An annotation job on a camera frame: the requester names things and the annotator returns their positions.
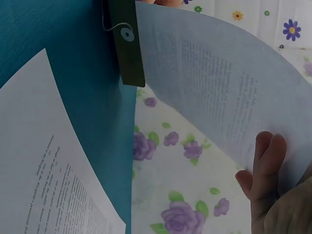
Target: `string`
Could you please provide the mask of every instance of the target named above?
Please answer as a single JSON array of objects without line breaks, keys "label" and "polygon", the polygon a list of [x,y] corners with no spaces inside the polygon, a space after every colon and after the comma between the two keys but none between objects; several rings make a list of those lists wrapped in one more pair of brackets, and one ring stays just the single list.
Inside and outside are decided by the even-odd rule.
[{"label": "string", "polygon": [[113,26],[112,28],[109,28],[109,29],[107,29],[107,28],[104,26],[103,1],[104,1],[104,0],[101,1],[101,4],[102,4],[102,27],[103,27],[103,29],[104,29],[106,32],[109,32],[109,31],[113,30],[114,28],[116,28],[116,27],[118,27],[118,26],[120,26],[120,25],[126,25],[126,26],[128,26],[128,27],[130,28],[131,32],[133,32],[132,26],[131,26],[130,24],[126,23],[126,22],[118,23],[118,24],[116,24],[115,26]]}]

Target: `purple flower print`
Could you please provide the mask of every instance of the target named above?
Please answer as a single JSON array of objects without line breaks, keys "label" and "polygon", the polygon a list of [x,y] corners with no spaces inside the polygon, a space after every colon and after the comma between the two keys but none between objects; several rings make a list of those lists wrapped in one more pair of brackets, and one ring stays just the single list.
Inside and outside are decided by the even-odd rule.
[{"label": "purple flower print", "polygon": [[179,134],[176,132],[170,132],[167,136],[165,136],[164,139],[164,145],[176,145],[176,143],[179,141]]},{"label": "purple flower print", "polygon": [[285,29],[283,30],[283,34],[287,35],[286,40],[292,38],[292,41],[295,41],[296,38],[300,38],[299,32],[301,31],[301,28],[297,26],[298,22],[297,21],[293,22],[292,19],[289,19],[288,23],[284,23]]},{"label": "purple flower print", "polygon": [[187,158],[199,159],[199,156],[203,152],[203,148],[199,146],[198,142],[195,140],[186,143],[183,147],[185,149],[184,156],[186,156]]},{"label": "purple flower print", "polygon": [[219,217],[221,214],[226,215],[227,211],[229,210],[230,202],[222,198],[219,202],[214,206],[214,216]]},{"label": "purple flower print", "polygon": [[140,132],[135,132],[133,141],[133,159],[142,161],[144,159],[152,159],[156,144]]},{"label": "purple flower print", "polygon": [[311,62],[306,62],[304,65],[303,65],[303,68],[304,70],[306,70],[306,73],[312,77],[312,63]]},{"label": "purple flower print", "polygon": [[148,107],[155,107],[157,104],[157,100],[154,97],[149,97],[145,99],[144,104]]},{"label": "purple flower print", "polygon": [[169,209],[161,213],[165,227],[170,234],[201,234],[206,216],[199,211],[193,211],[184,201],[170,203]]}]

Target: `white paper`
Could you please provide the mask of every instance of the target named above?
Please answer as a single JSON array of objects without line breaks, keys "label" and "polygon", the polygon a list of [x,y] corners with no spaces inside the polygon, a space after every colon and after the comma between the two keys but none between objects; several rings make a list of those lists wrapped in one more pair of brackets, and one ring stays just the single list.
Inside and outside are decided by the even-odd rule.
[{"label": "white paper", "polygon": [[124,234],[79,143],[45,50],[0,90],[1,233]]},{"label": "white paper", "polygon": [[312,159],[312,87],[248,32],[202,14],[136,2],[146,81],[228,156],[252,171],[258,132],[286,137],[283,190]]}]

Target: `yellow flower center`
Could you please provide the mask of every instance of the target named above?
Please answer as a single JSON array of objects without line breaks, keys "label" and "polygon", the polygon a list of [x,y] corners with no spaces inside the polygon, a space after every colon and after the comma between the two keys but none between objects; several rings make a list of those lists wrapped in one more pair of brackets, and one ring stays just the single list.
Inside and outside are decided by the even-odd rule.
[{"label": "yellow flower center", "polygon": [[295,30],[294,27],[290,27],[290,28],[289,28],[289,32],[290,32],[291,34],[294,34],[294,33],[296,32],[296,30]]}]

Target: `green leaf print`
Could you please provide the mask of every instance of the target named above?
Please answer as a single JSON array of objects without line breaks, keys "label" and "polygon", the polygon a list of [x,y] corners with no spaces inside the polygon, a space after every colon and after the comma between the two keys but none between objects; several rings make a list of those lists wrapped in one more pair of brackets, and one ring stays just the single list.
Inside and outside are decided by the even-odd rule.
[{"label": "green leaf print", "polygon": [[196,166],[198,164],[198,159],[197,158],[191,158],[190,159],[191,164],[193,164],[194,166]]},{"label": "green leaf print", "polygon": [[210,188],[210,193],[212,195],[217,195],[217,194],[220,194],[220,190],[217,189],[217,188],[212,187],[212,188]]},{"label": "green leaf print", "polygon": [[171,125],[170,125],[170,123],[163,122],[163,123],[162,123],[162,127],[163,127],[163,128],[171,128]]},{"label": "green leaf print", "polygon": [[195,141],[195,136],[192,133],[190,133],[187,135],[186,140],[187,142]]},{"label": "green leaf print", "polygon": [[163,223],[151,224],[150,227],[156,234],[169,234]]},{"label": "green leaf print", "polygon": [[303,59],[304,59],[305,62],[310,62],[310,60],[308,59],[308,57],[305,57],[305,56],[304,56]]},{"label": "green leaf print", "polygon": [[157,133],[155,133],[155,132],[150,132],[150,133],[148,134],[148,139],[149,139],[149,140],[152,140],[152,141],[156,144],[156,146],[159,145],[159,136],[158,136]]},{"label": "green leaf print", "polygon": [[138,128],[138,126],[135,125],[135,132],[137,133],[139,131],[140,131],[140,129]]},{"label": "green leaf print", "polygon": [[136,97],[140,97],[144,94],[145,92],[143,91],[143,89],[138,89],[138,91],[136,92]]},{"label": "green leaf print", "polygon": [[184,197],[178,191],[171,190],[168,194],[170,201],[184,201]]},{"label": "green leaf print", "polygon": [[209,210],[205,202],[198,201],[195,205],[197,211],[202,212],[208,218]]},{"label": "green leaf print", "polygon": [[210,143],[204,143],[204,144],[201,144],[201,147],[203,149],[209,149],[211,147],[211,144]]}]

